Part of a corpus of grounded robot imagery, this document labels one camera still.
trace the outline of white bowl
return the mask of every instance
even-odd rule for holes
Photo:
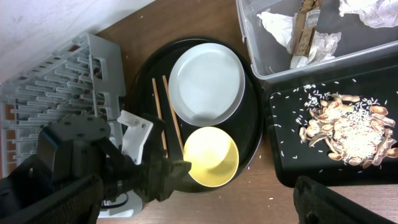
[[[244,93],[238,56],[220,44],[200,44],[175,63],[169,78],[170,102],[185,122],[213,126],[228,119]]]

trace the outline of wooden table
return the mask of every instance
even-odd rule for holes
[[[157,0],[98,35],[121,46],[127,90],[153,52],[182,37],[200,35],[221,40],[249,60],[235,0]],[[133,218],[102,219],[98,223],[298,223],[293,189],[284,187],[275,176],[268,136],[264,136],[249,167],[234,182],[214,192],[174,192],[162,203],[146,205]],[[398,185],[332,189],[398,222]]]

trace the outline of crumpled paper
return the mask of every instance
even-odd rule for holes
[[[358,14],[372,28],[398,26],[398,0],[340,0],[340,16]]]
[[[286,47],[288,53],[292,53],[293,30],[295,17],[281,14],[262,12],[257,15],[262,20],[264,28],[270,32],[278,43]],[[290,68],[299,68],[316,62],[333,59],[337,43],[341,39],[341,32],[337,34],[320,34],[315,31],[308,58],[292,58]]]

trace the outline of gray bin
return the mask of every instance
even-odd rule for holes
[[[359,20],[357,14],[340,17],[339,0],[323,0],[317,31],[328,34],[341,32],[336,58],[289,69],[291,54],[265,30],[257,14],[270,9],[271,13],[294,16],[301,3],[302,0],[236,0],[243,42],[248,45],[251,68],[258,79],[275,83],[398,54],[398,27],[370,28]]]

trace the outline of pile of peanut shells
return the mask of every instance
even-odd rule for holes
[[[359,102],[359,96],[332,94],[331,97],[331,101],[321,100],[320,109],[309,111],[313,119],[299,132],[303,142],[309,140],[308,146],[313,147],[325,140],[332,151],[328,154],[330,159],[362,165],[363,169],[371,164],[380,165],[385,157],[398,157],[398,148],[392,148],[397,141],[391,138],[392,130],[386,128],[394,127],[396,122],[386,117],[385,107],[370,106],[364,112],[366,119],[357,119],[354,106],[343,102]]]

